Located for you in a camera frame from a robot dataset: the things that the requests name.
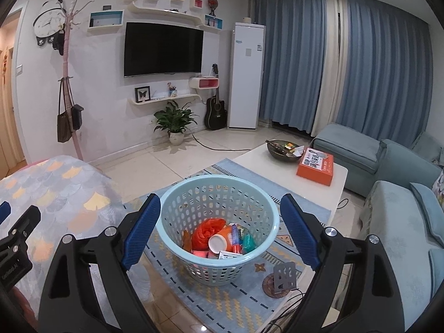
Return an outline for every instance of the doorway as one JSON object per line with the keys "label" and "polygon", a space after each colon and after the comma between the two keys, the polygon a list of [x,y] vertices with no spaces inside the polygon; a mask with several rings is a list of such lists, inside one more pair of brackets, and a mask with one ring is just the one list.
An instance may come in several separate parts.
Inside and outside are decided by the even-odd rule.
{"label": "doorway", "polygon": [[26,166],[12,104],[14,42],[21,11],[8,16],[0,27],[0,179]]}

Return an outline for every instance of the black acoustic guitar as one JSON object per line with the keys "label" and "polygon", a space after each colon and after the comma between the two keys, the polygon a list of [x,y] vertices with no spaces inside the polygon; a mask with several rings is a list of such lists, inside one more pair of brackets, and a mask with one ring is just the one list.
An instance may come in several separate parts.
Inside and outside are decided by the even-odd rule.
{"label": "black acoustic guitar", "polygon": [[[216,77],[219,77],[217,64],[213,64],[213,70]],[[205,126],[210,130],[219,130],[226,127],[225,102],[219,99],[219,88],[216,89],[216,95],[206,101],[206,114],[204,120]]]}

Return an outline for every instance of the dark bowl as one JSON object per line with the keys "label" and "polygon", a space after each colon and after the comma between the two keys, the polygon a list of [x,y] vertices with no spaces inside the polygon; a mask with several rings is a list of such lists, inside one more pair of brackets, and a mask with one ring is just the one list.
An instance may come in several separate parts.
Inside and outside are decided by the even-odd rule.
{"label": "dark bowl", "polygon": [[[288,144],[290,141],[287,141],[287,140],[270,140],[270,142],[276,142],[278,144],[285,145],[285,144]],[[298,144],[296,144],[294,142],[290,142],[290,143],[296,145],[297,147],[300,147],[300,145],[298,145]],[[270,145],[270,143],[267,143],[267,148],[268,148],[268,151],[270,152],[270,154],[271,154],[271,156],[273,158],[275,158],[277,160],[280,160],[282,162],[297,163],[302,158],[302,156],[290,157],[290,156],[282,155],[282,154],[278,153],[277,151],[275,151],[273,149],[273,147]]]}

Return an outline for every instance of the television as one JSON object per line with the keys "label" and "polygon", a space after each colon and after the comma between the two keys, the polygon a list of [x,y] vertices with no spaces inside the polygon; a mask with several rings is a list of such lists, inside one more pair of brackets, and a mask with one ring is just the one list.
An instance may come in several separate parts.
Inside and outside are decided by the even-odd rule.
{"label": "television", "polygon": [[202,46],[202,30],[127,22],[123,75],[200,73]]}

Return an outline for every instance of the framed butterfly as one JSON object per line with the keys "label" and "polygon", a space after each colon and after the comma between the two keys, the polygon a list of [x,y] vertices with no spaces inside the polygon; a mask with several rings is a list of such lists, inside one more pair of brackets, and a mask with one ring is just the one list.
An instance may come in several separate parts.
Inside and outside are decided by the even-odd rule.
{"label": "framed butterfly", "polygon": [[151,91],[149,86],[136,87],[134,90],[136,103],[151,100]]}

